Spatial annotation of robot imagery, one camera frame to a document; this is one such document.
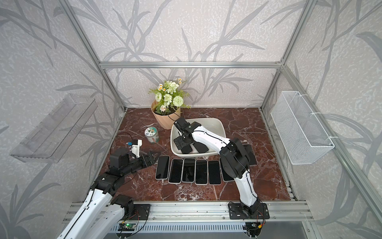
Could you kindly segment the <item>large phone grey case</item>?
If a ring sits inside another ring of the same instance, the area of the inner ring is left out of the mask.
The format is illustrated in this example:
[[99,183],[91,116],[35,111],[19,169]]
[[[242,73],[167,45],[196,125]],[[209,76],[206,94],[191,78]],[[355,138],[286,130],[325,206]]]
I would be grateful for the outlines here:
[[221,169],[221,174],[222,174],[222,177],[223,177],[223,181],[224,182],[231,182],[231,181],[234,181],[234,179],[232,177],[230,177],[226,171],[224,170],[223,166],[222,166],[222,163],[220,162],[220,169]]

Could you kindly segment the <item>phone with light blue case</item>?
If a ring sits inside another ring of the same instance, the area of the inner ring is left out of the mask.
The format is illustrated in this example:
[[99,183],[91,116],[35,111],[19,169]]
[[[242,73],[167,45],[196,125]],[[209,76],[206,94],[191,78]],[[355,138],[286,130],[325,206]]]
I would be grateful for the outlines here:
[[196,160],[194,158],[184,159],[182,182],[192,183],[195,181],[195,166]]

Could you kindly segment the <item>small phone pink case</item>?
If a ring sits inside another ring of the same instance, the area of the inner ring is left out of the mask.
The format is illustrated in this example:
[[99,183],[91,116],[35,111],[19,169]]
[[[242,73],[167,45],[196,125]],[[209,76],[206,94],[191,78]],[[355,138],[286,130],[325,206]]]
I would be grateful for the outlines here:
[[255,165],[257,165],[258,162],[257,162],[256,155],[255,155],[255,153],[254,153],[254,150],[253,150],[252,145],[250,145],[250,144],[244,144],[243,146],[244,146],[244,148],[246,149],[246,151],[247,151],[247,153],[248,153],[248,155],[249,155],[249,165],[250,165],[250,166],[255,166]]

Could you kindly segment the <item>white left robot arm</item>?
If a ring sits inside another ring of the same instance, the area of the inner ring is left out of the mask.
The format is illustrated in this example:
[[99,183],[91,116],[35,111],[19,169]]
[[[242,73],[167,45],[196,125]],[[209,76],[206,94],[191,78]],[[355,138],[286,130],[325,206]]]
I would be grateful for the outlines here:
[[60,233],[59,239],[103,239],[112,226],[122,218],[135,217],[133,199],[115,196],[125,184],[125,177],[157,162],[161,153],[119,148],[110,155],[108,171],[98,176],[92,184],[82,206]]

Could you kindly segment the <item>phone with pink case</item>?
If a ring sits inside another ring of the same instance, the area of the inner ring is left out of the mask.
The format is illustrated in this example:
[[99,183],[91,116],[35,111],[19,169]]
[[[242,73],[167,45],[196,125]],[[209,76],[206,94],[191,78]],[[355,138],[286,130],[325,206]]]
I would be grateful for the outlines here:
[[168,182],[170,184],[180,184],[182,181],[183,174],[183,159],[173,159],[170,167],[170,174],[168,178]]

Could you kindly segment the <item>phone with cream case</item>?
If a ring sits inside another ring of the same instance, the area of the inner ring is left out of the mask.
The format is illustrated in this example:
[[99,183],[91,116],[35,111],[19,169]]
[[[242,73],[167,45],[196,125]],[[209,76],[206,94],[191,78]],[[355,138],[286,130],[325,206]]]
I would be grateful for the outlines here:
[[196,160],[195,184],[207,185],[208,183],[208,162],[207,160]]

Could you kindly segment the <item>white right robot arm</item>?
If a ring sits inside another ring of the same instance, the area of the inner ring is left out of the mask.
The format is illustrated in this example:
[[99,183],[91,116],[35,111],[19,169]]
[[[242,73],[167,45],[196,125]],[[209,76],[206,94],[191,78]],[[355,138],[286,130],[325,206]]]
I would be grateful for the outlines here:
[[177,149],[199,142],[219,154],[223,169],[236,183],[242,214],[246,218],[270,218],[267,205],[259,199],[251,181],[249,152],[238,138],[224,138],[207,130],[198,122],[176,122],[174,126],[180,133],[180,136],[174,139]]

